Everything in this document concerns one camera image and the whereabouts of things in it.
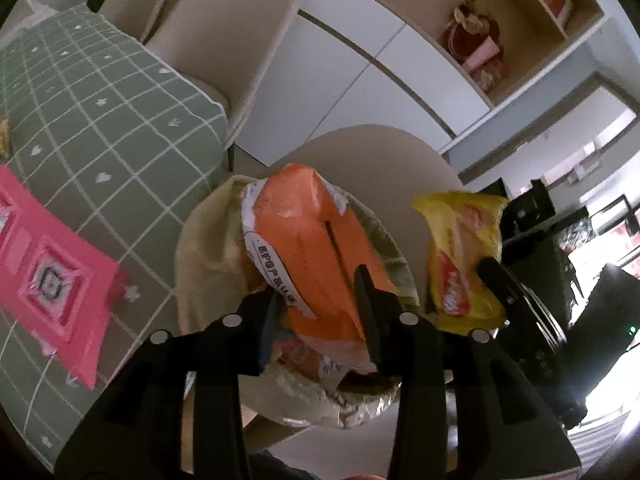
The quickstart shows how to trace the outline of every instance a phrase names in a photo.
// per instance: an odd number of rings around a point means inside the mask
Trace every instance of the white cabinet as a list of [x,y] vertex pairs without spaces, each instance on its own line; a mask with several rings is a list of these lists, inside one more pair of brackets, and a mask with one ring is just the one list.
[[440,125],[396,83],[369,65],[314,132],[327,132],[357,124],[394,126],[439,150],[451,139]]
[[265,74],[237,144],[268,166],[305,143],[367,61],[298,16]]
[[418,94],[456,134],[490,111],[458,69],[409,25],[377,59]]
[[376,0],[301,0],[300,9],[375,56],[404,22]]

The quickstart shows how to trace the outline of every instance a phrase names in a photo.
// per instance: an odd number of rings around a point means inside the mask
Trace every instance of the checkered tablecloth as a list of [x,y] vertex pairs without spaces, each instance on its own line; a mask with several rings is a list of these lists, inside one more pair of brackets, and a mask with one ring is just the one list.
[[130,277],[95,391],[55,356],[44,357],[0,308],[0,403],[51,468],[146,336],[159,328],[178,333],[175,245],[189,213],[210,193],[226,117],[221,105],[86,6],[49,18],[0,52],[0,115],[10,120],[13,173]]

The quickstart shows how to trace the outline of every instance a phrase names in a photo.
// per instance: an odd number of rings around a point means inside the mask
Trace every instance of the orange snack bag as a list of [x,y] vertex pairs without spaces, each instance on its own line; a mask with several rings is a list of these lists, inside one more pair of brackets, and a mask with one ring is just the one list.
[[484,286],[476,267],[488,256],[500,259],[500,216],[507,202],[465,192],[414,200],[414,209],[426,218],[433,237],[427,265],[439,330],[466,335],[504,323],[504,307]]
[[353,295],[355,269],[365,264],[377,288],[395,287],[340,190],[312,168],[289,164],[245,188],[242,228],[254,264],[287,298],[298,337],[343,366],[375,371]]

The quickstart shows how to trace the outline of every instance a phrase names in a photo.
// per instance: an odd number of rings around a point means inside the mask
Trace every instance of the pink gift bag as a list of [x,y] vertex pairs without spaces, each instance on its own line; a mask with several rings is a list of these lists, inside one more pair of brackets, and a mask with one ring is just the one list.
[[0,305],[95,388],[111,305],[126,279],[0,166]]

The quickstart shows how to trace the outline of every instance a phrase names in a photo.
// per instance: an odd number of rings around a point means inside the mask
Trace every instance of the label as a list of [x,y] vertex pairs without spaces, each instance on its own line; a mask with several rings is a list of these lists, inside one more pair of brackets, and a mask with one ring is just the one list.
[[296,307],[309,319],[318,319],[318,316],[302,299],[302,296],[293,285],[292,279],[287,274],[284,264],[267,240],[257,233],[246,233],[244,235],[244,244],[251,261],[267,283],[284,296],[287,305]]
[[449,316],[463,317],[470,311],[469,297],[460,271],[444,251],[438,253],[442,307]]
[[320,384],[330,392],[338,389],[338,386],[349,373],[349,368],[343,367],[330,357],[324,356],[318,369],[318,379]]

